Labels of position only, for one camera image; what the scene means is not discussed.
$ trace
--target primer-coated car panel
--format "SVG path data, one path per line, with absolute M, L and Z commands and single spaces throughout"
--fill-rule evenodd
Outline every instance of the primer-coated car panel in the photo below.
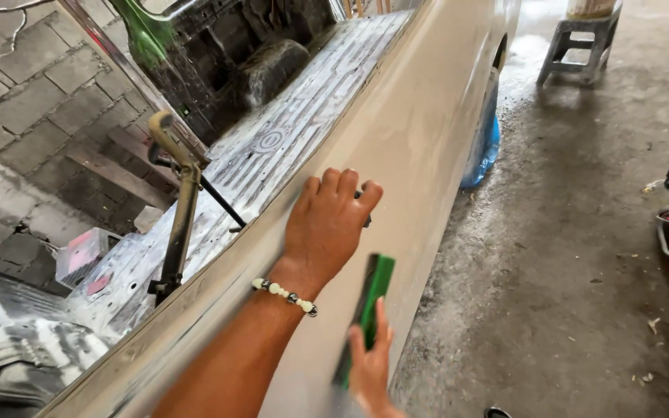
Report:
M 518 7 L 509 0 L 423 4 L 329 137 L 264 212 L 42 416 L 150 414 L 248 297 L 250 281 L 270 269 L 303 182 L 329 166 L 377 180 L 384 198 L 358 251 L 316 300 L 318 317 L 305 318 L 293 335 L 260 416 L 355 411 L 331 380 L 368 255 L 396 259 L 386 299 L 395 329 L 393 371 L 458 191 L 492 62 L 502 38 L 515 31 Z

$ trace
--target fingers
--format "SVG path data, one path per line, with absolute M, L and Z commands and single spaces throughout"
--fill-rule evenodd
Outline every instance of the fingers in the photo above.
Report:
M 361 365 L 366 357 L 366 344 L 363 330 L 358 325 L 353 325 L 348 331 L 350 334 L 350 356 L 353 365 Z
M 342 174 L 339 170 L 328 168 L 324 172 L 324 176 L 322 176 L 322 185 L 319 187 L 318 194 L 336 194 L 337 187 L 340 183 L 340 176 L 342 176 Z
M 368 180 L 363 183 L 363 195 L 358 199 L 358 202 L 365 206 L 367 213 L 371 213 L 376 209 L 376 205 L 383 195 L 384 188 L 373 180 Z
M 386 309 L 384 309 L 384 297 L 381 296 L 376 300 L 376 342 L 373 344 L 375 351 L 389 352 L 391 346 L 390 331 L 389 320 L 386 318 Z
M 293 205 L 293 212 L 303 212 L 309 208 L 311 200 L 319 192 L 319 177 L 309 177 L 303 183 L 303 190 L 298 196 L 296 204 Z
M 343 171 L 342 176 L 340 176 L 340 184 L 337 187 L 337 195 L 341 199 L 353 199 L 357 188 L 358 172 L 352 168 Z

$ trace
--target wheel well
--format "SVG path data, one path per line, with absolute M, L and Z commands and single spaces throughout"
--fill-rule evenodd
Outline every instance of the wheel well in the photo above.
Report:
M 505 52 L 508 48 L 508 34 L 506 33 L 503 36 L 503 40 L 499 41 L 499 47 L 497 47 L 497 53 L 494 55 L 494 62 L 492 66 L 498 70 L 501 70 L 505 64 Z

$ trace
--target wet floor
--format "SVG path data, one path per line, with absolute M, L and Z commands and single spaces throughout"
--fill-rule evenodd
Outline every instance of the wet floor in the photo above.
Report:
M 669 416 L 669 193 L 641 192 L 669 164 L 669 2 L 626 1 L 595 90 L 537 90 L 564 7 L 523 4 L 497 165 L 456 199 L 393 379 L 411 416 Z

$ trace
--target plastic stool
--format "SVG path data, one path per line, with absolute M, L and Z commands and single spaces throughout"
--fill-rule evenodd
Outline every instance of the plastic stool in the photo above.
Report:
M 564 71 L 568 73 L 582 73 L 580 81 L 585 86 L 590 86 L 595 81 L 598 68 L 605 69 L 608 65 L 610 47 L 618 26 L 618 16 L 621 14 L 621 2 L 608 17 L 599 19 L 562 19 L 557 24 L 552 44 L 546 54 L 541 74 L 538 75 L 536 84 L 544 84 L 546 78 L 552 71 Z M 592 41 L 577 41 L 570 39 L 572 32 L 590 32 L 595 34 Z M 564 55 L 572 48 L 589 49 L 590 59 L 587 64 L 562 62 Z

